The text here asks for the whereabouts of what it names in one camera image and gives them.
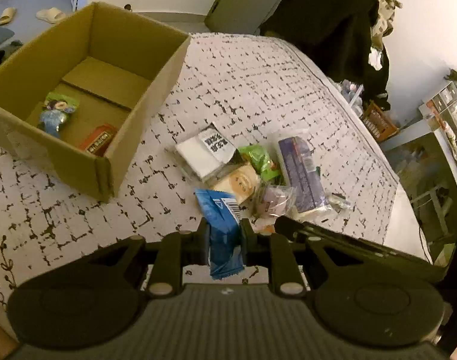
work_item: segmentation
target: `bed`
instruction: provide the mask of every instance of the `bed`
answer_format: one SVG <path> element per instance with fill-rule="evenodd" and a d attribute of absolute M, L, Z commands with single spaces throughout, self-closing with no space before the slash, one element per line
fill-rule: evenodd
<path fill-rule="evenodd" d="M 324 188 L 354 203 L 322 226 L 427 259 L 396 174 L 311 60 L 278 39 L 196 34 L 177 84 L 147 121 L 119 196 L 108 204 L 0 148 L 0 305 L 25 280 L 117 240 L 141 234 L 155 242 L 196 230 L 201 212 L 193 185 L 165 149 L 211 121 L 236 146 L 264 143 L 282 128 L 306 129 Z M 241 209 L 250 216 L 248 205 Z M 267 271 L 246 268 L 225 280 L 266 282 Z M 186 267 L 184 281 L 211 281 L 208 268 Z"/>

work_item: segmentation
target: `cardboard box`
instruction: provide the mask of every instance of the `cardboard box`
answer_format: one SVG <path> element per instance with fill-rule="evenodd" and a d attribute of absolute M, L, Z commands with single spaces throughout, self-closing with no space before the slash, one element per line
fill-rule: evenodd
<path fill-rule="evenodd" d="M 93 3 L 0 66 L 0 145 L 98 200 L 117 191 L 141 134 L 176 83 L 190 36 Z M 37 128 L 47 93 L 79 99 L 61 139 Z M 103 157 L 78 149 L 98 126 L 119 129 Z"/>

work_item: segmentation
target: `green snack bag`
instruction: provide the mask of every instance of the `green snack bag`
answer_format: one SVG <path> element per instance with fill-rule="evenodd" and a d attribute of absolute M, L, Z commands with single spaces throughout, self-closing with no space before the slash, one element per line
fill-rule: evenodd
<path fill-rule="evenodd" d="M 261 145 L 239 147 L 239 153 L 246 161 L 250 161 L 253 169 L 263 181 L 269 181 L 281 175 L 277 165 L 270 159 L 267 149 Z"/>

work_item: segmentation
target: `barcode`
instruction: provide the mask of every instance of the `barcode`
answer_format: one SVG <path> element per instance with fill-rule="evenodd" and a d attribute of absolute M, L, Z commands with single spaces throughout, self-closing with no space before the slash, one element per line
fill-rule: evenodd
<path fill-rule="evenodd" d="M 221 200 L 224 202 L 225 206 L 228 208 L 237 223 L 239 223 L 242 217 L 240 216 L 240 207 L 237 204 L 237 201 L 232 198 L 222 198 Z"/>

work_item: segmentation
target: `white slipper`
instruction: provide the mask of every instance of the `white slipper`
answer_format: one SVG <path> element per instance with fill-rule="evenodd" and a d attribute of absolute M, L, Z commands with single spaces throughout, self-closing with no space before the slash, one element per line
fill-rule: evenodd
<path fill-rule="evenodd" d="M 16 8 L 6 8 L 2 12 L 0 16 L 0 26 L 3 26 L 4 24 L 10 23 L 16 14 L 17 9 Z"/>
<path fill-rule="evenodd" d="M 65 18 L 65 13 L 59 8 L 42 9 L 35 15 L 37 19 L 47 21 L 47 23 L 55 24 Z"/>

